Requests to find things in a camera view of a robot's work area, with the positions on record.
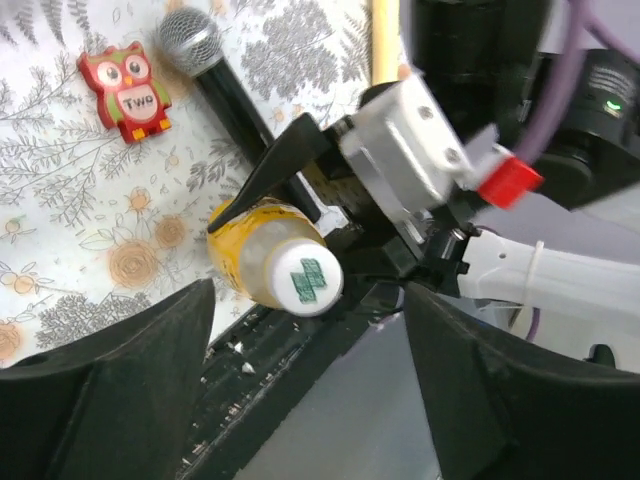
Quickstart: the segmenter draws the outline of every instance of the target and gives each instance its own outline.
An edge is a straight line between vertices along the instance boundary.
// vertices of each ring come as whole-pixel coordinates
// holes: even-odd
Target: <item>yellow stick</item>
[[[372,0],[372,85],[398,79],[399,0]]]

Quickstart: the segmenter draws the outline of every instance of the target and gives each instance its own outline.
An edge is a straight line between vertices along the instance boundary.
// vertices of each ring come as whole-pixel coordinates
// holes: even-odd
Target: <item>white bottle cap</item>
[[[329,310],[342,295],[344,274],[338,259],[307,238],[288,240],[273,251],[265,265],[269,293],[283,310],[313,317]]]

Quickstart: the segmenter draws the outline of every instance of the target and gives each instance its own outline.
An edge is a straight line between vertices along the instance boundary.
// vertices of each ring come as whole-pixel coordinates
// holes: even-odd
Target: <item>green light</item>
[[[622,108],[622,105],[618,103],[613,103],[612,101],[608,100],[607,108],[610,108],[611,110],[620,110]]]

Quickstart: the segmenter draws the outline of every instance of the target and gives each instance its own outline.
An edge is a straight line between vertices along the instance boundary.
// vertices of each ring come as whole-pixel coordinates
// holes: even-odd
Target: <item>floral tablecloth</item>
[[[209,11],[278,134],[303,111],[322,125],[353,111],[368,84],[364,1],[0,3],[0,366],[120,321],[197,278],[218,287],[213,337],[251,306],[217,277],[203,243],[209,213],[249,167],[191,83],[161,63],[154,29],[184,3]],[[75,62],[82,51],[135,40],[171,95],[173,127],[126,145],[99,122]],[[300,50],[306,64],[290,58]],[[325,215],[324,230],[336,215]]]

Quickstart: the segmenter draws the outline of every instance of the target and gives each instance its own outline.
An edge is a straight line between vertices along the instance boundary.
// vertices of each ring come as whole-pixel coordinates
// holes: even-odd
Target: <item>table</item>
[[[197,0],[274,134],[302,112],[328,125],[368,84],[365,0]],[[206,255],[204,227],[249,171],[153,32],[181,0],[10,0],[0,7],[0,367],[121,321],[195,279],[217,286],[212,339],[251,302]],[[125,144],[98,120],[82,51],[140,41],[172,128]],[[292,53],[308,64],[292,64]],[[323,207],[321,228],[339,214]]]

